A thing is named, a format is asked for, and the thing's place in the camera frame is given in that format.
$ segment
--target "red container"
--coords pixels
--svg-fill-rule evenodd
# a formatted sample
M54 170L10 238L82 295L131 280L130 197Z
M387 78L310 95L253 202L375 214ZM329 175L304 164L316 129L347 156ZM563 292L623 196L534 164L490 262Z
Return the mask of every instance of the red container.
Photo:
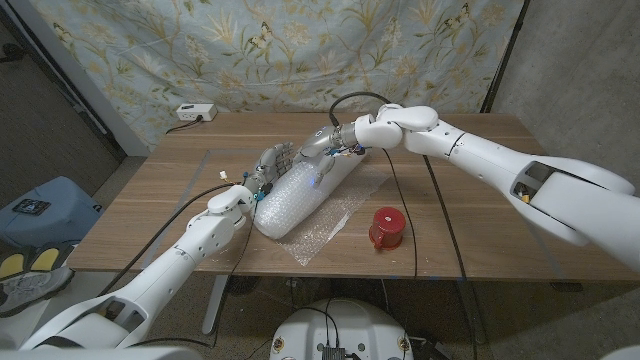
M369 239L376 249L393 250L402 242L402 232L407 222L395 208L384 207L376 211L373 225L369 228Z

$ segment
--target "floral curtain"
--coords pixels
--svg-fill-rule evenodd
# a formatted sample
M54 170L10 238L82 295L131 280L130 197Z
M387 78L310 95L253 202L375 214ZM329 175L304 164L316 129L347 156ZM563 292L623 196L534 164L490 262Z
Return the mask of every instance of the floral curtain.
M522 0L31 0L153 150L185 102L327 111L374 91L476 112ZM375 110L352 98L343 109Z

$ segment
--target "black cable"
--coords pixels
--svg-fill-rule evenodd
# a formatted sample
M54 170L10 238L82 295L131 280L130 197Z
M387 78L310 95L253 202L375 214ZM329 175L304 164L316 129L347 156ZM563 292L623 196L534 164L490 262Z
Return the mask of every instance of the black cable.
M356 92L352 92L352 93L347 94L347 95L343 95L343 96L337 98L336 101L334 101L333 104L331 105L331 107L329 108L329 119L331 119L331 123L333 124L333 126L338 127L340 125L340 122L338 121L336 116L333 115L333 110L342 101L344 101L344 100L346 100L348 98L354 97L354 96L370 96L370 97L374 97L376 99L384 101L385 104L390 104L391 103L391 101L389 101L384 96L376 94L376 93L373 93L373 92L369 92L369 91L356 91Z
M173 132L173 131L176 131L176 130L180 130L180 129L183 129L183 130L184 130L184 128L190 127L191 125L195 125L195 124L197 124L197 123L199 123L199 122L202 122L202 115L198 115L198 117L196 117L196 119L195 119L195 120L193 120L193 121L191 121L191 122L189 122L189 123L187 123L187 124L184 124L184 125L180 125L180 126L176 126L176 127L174 127L174 128L171 128L171 129L167 130L167 132L166 132L166 133L164 133L164 134L166 135L166 134L168 134L168 133L170 133L170 132Z
M431 181L433 182L433 187L436 189L436 194L438 195L438 201L440 201L440 207L442 208L442 213L444 214L444 220L447 223L447 228L449 228L449 235L451 236L451 241L453 242L453 248L456 250L456 257L458 258L458 266L460 267L460 274L462 275L462 280L467 281L467 274L464 270L464 263L462 262L462 254L460 253L460 248L458 247L458 241L456 240L456 235L453 232L453 226L451 225L451 219L449 218L449 212L447 211L447 207L444 204L444 198L442 197L442 192L440 192L440 187L438 186L438 180L436 180L436 174L433 172L433 168L431 167L431 162L426 155L422 155L424 159L424 163L427 165L427 170L429 171L429 175L431 176Z
M218 185L218 186L213 187L213 188L211 188L209 190L201 192L200 194L198 194L198 195L194 196L193 198L191 198L191 200L187 201L184 205L182 205L182 207L180 209L178 209L178 211L176 211L175 214L173 214L169 218L169 220L167 220L167 222L164 223L164 225L162 225L160 230L158 230L158 232L156 232L156 234L153 235L151 240L149 240L144 245L144 247L142 247L142 249L140 249L138 254L131 261L129 261L127 266L125 266L124 269L120 270L118 275L116 275L116 277L113 278L113 280L111 280L111 282L109 284L107 284L107 286L105 286L104 289L102 289L102 291L100 292L100 294L98 294L98 296L102 296L102 295L106 294L107 292L109 292L109 290L111 290L111 288L124 276L124 274L127 273L127 271L129 271L129 269L131 269L131 267L136 263L136 261L138 261L142 257L142 255L147 251L147 249L149 249L149 247L151 247L151 245L156 241L156 239L160 236L160 234L162 234L162 232L173 222L173 220L175 220L178 217L178 215L180 215L184 211L184 209L186 209L194 201L196 201L197 199L203 197L204 195L207 195L207 194L209 194L211 192L214 192L216 190L220 190L222 188L233 186L233 185L235 185L235 184L234 183L226 183L226 184Z
M256 214L256 212L258 211L258 201L256 201L256 206L253 209L253 213ZM233 275L233 272L236 271L236 268L238 267L238 265L240 265L240 261L242 261L242 257L244 256L244 252L247 250L247 245L249 245L249 239L251 238L251 230L253 230L253 223L255 222L255 215L253 217L253 219L251 219L251 226L249 227L249 235L247 235L247 241L245 241L244 243L244 247L242 248L242 253L240 253L240 257L238 258L238 262L236 262L236 264L233 266L233 269L231 269L231 272L229 273L229 279L231 279L231 276Z
M402 195L402 190L400 190L400 183L398 183L398 177L396 176L396 170L393 167L393 162L391 161L391 157L387 150L382 149L384 154L387 155L387 159L389 159L389 165L391 165L391 172L393 172L393 178L396 181L396 187L398 188L398 193L400 194L400 200L402 200L402 206L404 206L404 211L407 213L407 219L409 219L409 225L411 225L411 235L413 236L413 279L418 278L418 245L416 244L416 232L413 229L413 221L411 221L411 214L409 214L409 209L407 208L407 203L404 201L404 196Z
M343 95L337 98L336 101L334 101L331 107L329 108L329 119L331 119L331 123L333 124L333 126L337 127L340 125L340 122L333 114L333 110L335 109L335 107L343 100L354 97L354 96L370 96L370 97L374 97L376 99L382 100L385 104L391 103L391 101L389 101L389 99L385 98L384 96L380 94L376 94L374 92L369 92L369 91L356 91L356 92ZM398 193L400 193L400 199L402 200L404 211L407 213L407 218L409 219L409 225L411 225L411 234L413 235L413 278L417 279L418 278L418 245L416 244L416 232L413 228L413 221L411 221L411 214L409 214L409 209L407 208L407 204L404 201L404 196L402 195L402 190L400 189L400 184L398 183L398 177L396 176L396 170L393 167L393 162L391 161L391 157L389 156L389 153L387 152L387 150L382 149L382 151L384 151L385 155L387 155L387 159L389 160L389 165L391 165L393 178L396 181L396 187L398 188Z
M336 325L336 321L333 320L333 317L331 315L329 315L328 312L322 311L322 310L319 310L319 309L316 309L316 308L312 308L310 306L303 306L301 308L298 308L298 310L313 310L313 311L317 311L319 313L324 314L325 319L329 318L331 320L331 322L333 323L333 328L336 330L336 347L338 347L338 345L340 345L340 337L338 336L338 326ZM329 325L327 325L327 344L329 344Z
M513 27L513 32L511 33L511 38L509 39L509 43L507 44L507 48L504 51L504 55L502 55L502 60L498 65L498 71L491 80L491 84L489 85L489 89L487 90L487 95L482 102L482 107L480 108L481 113L489 113L491 112L491 107L493 106L493 101L498 94L498 88L500 87L500 82L502 81L502 76L507 68L507 63L509 62L509 58L511 57L511 52L513 51L513 47L516 43L516 39L518 38L518 33L520 29L522 29L522 24L524 23L524 16L527 13L527 8L529 7L530 0L524 0L524 4L522 4L522 9L520 10L520 15L518 15L518 20L516 20L516 24Z
M431 181L433 182L433 187L436 189L436 194L438 195L438 201L440 202L440 207L442 208L442 214L444 215L444 220L447 223L447 228L449 228L449 235L451 236L451 242L453 242L453 248L456 251L456 257L458 258L458 266L460 267L460 275L462 276L462 281L467 282L467 273L464 270L464 262L462 261L462 254L460 253L460 248L458 247L458 241L456 240L456 235L453 231L453 225L451 225L451 219L449 218L449 212L447 211L447 206L444 203L444 197L442 196L442 192L440 191L440 187L438 186L438 180L436 180L436 174L433 172L433 167L431 167L431 162L426 155L422 156L424 159L424 163L427 165L427 170L429 171L429 175L431 176ZM473 285L471 285L471 290L473 291L474 299L476 304L478 303L478 296L476 294ZM464 300L462 298L462 293L458 289L458 295L460 297L460 303L462 304L464 313L467 317L467 321L469 323L469 332L471 334L471 346L473 348L473 358L478 358L478 346L476 344L476 331L475 325L473 323L473 319L467 313L467 309L464 307Z
M156 342L165 342L165 341L182 341L182 342L188 342L188 343L204 346L204 347L209 348L209 349L213 349L213 346L210 345L210 344L207 344L206 342L193 340L193 339L187 339L187 338L157 338L157 339L141 341L139 343L136 343L136 344L133 344L133 345L130 345L130 346L127 346L127 347L137 347L137 346L143 346L143 345L147 345L147 344L152 344L152 343L156 343Z
M329 300L327 300L327 306L325 306L324 308L324 325L327 328L327 346L330 346L329 345L329 320L327 320L327 318L329 317L329 304L331 303L332 299L333 299L333 293L331 293Z
M291 312L296 311L296 304L293 301L293 278L289 278L289 290L291 291Z
M258 346L257 348L255 348L255 350L253 350L253 352L251 353L251 355L249 355L248 357L244 358L244 360L249 360L253 357L253 355L255 355L258 350L262 349L263 346L265 346L267 343L271 342L271 339L267 339L265 340L265 342L262 343L262 345Z

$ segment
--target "power outlet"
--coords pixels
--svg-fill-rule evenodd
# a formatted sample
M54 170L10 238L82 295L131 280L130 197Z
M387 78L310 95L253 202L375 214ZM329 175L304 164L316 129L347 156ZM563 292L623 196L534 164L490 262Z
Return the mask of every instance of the power outlet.
M202 115L203 121L211 121L218 113L218 109L214 104L182 104L176 113L182 121L194 121L198 115Z

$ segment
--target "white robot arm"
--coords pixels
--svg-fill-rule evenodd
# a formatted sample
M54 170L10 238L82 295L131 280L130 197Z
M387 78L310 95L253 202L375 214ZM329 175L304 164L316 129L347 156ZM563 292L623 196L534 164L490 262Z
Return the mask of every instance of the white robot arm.
M593 242L640 272L640 199L631 183L606 169L511 150L447 124L427 106L383 105L375 118L324 129L331 132L322 141L311 137L296 159L342 147L393 148L404 139L409 151L448 160L498 190L526 221L574 245ZM318 174L330 170L323 164Z
M214 196L182 237L130 283L74 305L34 333L21 350L51 347L126 348L140 342L155 318L205 258L222 250L246 222L262 192L291 167L292 144L264 151L243 185Z

